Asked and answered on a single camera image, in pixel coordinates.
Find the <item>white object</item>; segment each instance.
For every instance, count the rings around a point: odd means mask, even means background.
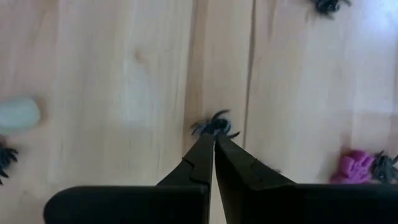
[[[40,110],[32,98],[0,102],[0,135],[31,128],[39,121]]]

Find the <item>black toy spider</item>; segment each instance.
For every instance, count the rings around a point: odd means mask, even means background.
[[[5,147],[4,144],[0,143],[0,176],[8,178],[8,175],[4,172],[4,169],[7,169],[11,165],[12,161],[18,161],[16,154],[18,154],[18,151]]]
[[[397,161],[398,156],[391,159],[383,151],[377,154],[372,166],[372,178],[382,184],[391,184],[393,180],[398,180],[398,170],[394,167]]]
[[[203,134],[208,133],[214,136],[222,133],[228,134],[232,128],[231,121],[226,118],[220,118],[222,114],[228,113],[229,110],[222,110],[214,114],[211,119],[206,119],[204,122],[197,122],[191,126],[193,129],[192,135],[194,134]],[[230,139],[235,138],[241,132],[237,132],[235,134],[227,135]]]
[[[315,3],[315,8],[317,12],[321,15],[327,16],[330,19],[333,17],[330,15],[331,13],[337,12],[340,10],[340,1],[344,1],[349,6],[351,5],[351,1],[349,0],[311,0]]]

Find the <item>wooden surface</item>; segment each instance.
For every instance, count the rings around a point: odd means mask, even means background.
[[[0,0],[0,99],[32,95],[36,128],[0,188],[1,223],[42,223],[82,184],[153,185],[231,109],[236,142],[296,182],[342,148],[398,153],[398,3],[331,21],[306,0]],[[213,179],[211,223],[225,223]]]

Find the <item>wood grain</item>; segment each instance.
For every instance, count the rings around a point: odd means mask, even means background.
[[[387,5],[358,1],[330,21],[305,17],[304,2],[257,1],[249,152],[296,182],[326,182],[343,146],[391,148],[398,33]]]
[[[183,156],[192,1],[1,1],[0,94],[38,96],[10,144],[2,223],[42,223],[58,190],[152,185]]]

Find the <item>pink toy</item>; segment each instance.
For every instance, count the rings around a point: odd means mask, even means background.
[[[371,180],[369,172],[374,157],[361,150],[353,150],[341,157],[338,172],[330,182],[333,184],[363,184]]]

